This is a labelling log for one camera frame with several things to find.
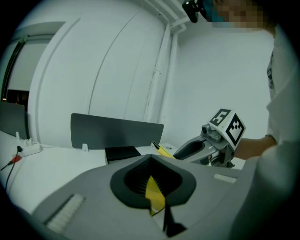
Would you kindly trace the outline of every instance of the white tabletop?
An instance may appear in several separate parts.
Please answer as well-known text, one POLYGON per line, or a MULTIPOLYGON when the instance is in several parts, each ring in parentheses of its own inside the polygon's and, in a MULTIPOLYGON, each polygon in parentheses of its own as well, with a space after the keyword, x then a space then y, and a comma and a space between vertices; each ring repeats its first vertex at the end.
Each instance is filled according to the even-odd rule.
MULTIPOLYGON (((0 167, 11 159, 16 149, 16 138, 0 131, 0 167)), ((177 149, 163 144, 173 154, 177 149)), ((140 154, 158 154, 153 146, 139 147, 140 154)), ((7 193, 11 201, 32 213, 51 193, 64 186, 79 174, 107 165, 104 150, 83 150, 68 148, 43 148, 40 153, 23 157, 15 164, 9 178, 7 193)), ((0 181, 5 186, 11 166, 0 172, 0 181)))

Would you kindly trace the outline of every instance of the gray device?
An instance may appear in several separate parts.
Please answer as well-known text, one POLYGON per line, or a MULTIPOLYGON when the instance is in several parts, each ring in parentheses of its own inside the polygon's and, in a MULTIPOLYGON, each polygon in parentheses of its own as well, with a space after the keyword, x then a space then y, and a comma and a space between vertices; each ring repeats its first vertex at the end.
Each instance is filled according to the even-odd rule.
POLYGON ((231 160, 245 130, 234 110, 221 108, 202 126, 201 135, 187 141, 173 156, 190 163, 234 167, 231 160))
POLYGON ((71 140, 73 148, 89 149, 112 147, 150 146, 152 141, 160 142, 163 124, 91 116, 73 113, 71 115, 71 140))
POLYGON ((270 148, 246 161, 241 171, 157 155, 129 158, 82 173, 42 201, 30 221, 33 227, 39 221, 35 229, 46 239, 249 238, 292 194, 300 167, 299 143, 270 148), (166 199, 163 229, 144 198, 149 175, 166 199), (72 219, 61 216, 60 235, 46 235, 41 225, 61 209, 65 212, 73 195, 84 201, 75 206, 72 219))
POLYGON ((29 139, 25 107, 19 104, 0 102, 0 130, 12 136, 19 132, 22 139, 29 139))

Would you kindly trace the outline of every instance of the power strip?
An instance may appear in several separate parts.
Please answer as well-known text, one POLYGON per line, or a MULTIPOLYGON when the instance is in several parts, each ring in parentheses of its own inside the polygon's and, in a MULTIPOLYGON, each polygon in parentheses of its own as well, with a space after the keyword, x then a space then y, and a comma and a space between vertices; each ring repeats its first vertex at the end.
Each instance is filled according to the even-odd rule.
MULTIPOLYGON (((41 145, 39 143, 35 143, 32 146, 24 147, 22 152, 19 152, 18 155, 20 157, 25 157, 25 156, 28 156, 28 155, 39 153, 41 151, 42 151, 41 145)), ((12 157, 13 158, 15 157, 15 150, 12 151, 12 157)))

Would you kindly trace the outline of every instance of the gray panel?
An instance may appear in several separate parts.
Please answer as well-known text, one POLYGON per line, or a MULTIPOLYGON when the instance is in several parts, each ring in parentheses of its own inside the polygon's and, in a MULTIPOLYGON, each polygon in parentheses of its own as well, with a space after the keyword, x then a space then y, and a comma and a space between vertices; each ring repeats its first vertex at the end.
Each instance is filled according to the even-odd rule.
POLYGON ((19 104, 0 102, 0 130, 13 136, 19 132, 21 138, 28 139, 25 107, 19 104))
POLYGON ((23 217, 23 219, 35 230, 36 233, 39 234, 39 236, 42 239, 45 239, 45 240, 69 240, 69 239, 55 233, 54 231, 50 230, 49 228, 47 228, 38 219, 36 219, 35 217, 32 217, 24 209, 22 209, 18 206, 15 206, 15 208, 18 210, 18 212, 23 217))
MULTIPOLYGON (((118 200, 110 189, 111 177, 117 170, 143 157, 145 156, 133 157, 112 165, 86 171, 46 198, 35 209, 33 216, 44 223, 72 194, 80 194, 86 200, 67 226, 63 236, 73 240, 167 239, 165 233, 159 229, 151 218, 149 210, 127 207, 118 200)), ((233 221, 247 195, 254 171, 253 168, 246 174, 247 171, 245 170, 247 168, 245 167, 242 171, 239 171, 186 163, 163 156, 157 157, 190 172, 197 182, 194 193, 185 204, 171 207, 175 222, 183 224, 188 229, 176 237, 185 239, 180 236, 200 223, 220 205, 228 210, 235 208, 236 211, 230 216, 233 221), (214 179, 213 176, 216 173, 237 178, 237 181, 231 184, 214 179), (247 181, 243 182, 244 191, 240 196, 234 196, 231 203, 223 204, 224 197, 232 191, 235 185, 239 184, 240 177, 244 178, 244 176, 247 178, 247 181)), ((212 223, 210 227, 216 230, 215 226, 212 223)), ((230 225, 226 225, 226 227, 227 231, 230 231, 230 225)))
MULTIPOLYGON (((232 184, 232 187, 227 193, 224 194, 224 191, 220 193, 221 198, 219 198, 219 203, 211 206, 202 206, 209 208, 209 213, 205 215, 203 212, 202 219, 196 221, 193 226, 191 226, 187 231, 174 236, 174 240, 194 240, 195 236, 199 236, 200 239, 205 240, 226 240, 230 238, 230 231, 239 231, 239 229, 233 229, 233 222, 236 218, 238 212, 240 211, 249 189, 251 187, 251 182, 253 179, 254 171, 256 168, 257 159, 247 160, 243 169, 240 171, 237 181, 232 184)), ((229 170, 231 172, 235 169, 228 169, 222 167, 211 167, 218 170, 229 170)), ((225 176, 232 176, 225 172, 219 174, 225 176)), ((206 191, 202 192, 202 196, 207 194, 208 191, 212 191, 212 185, 209 183, 206 191)), ((202 204, 202 198, 199 194, 198 199, 199 205, 202 204)), ((174 213, 180 211, 180 209, 172 209, 174 213)))
POLYGON ((123 119, 105 118, 85 114, 71 115, 71 140, 73 148, 89 149, 110 147, 150 146, 160 142, 164 125, 123 119))

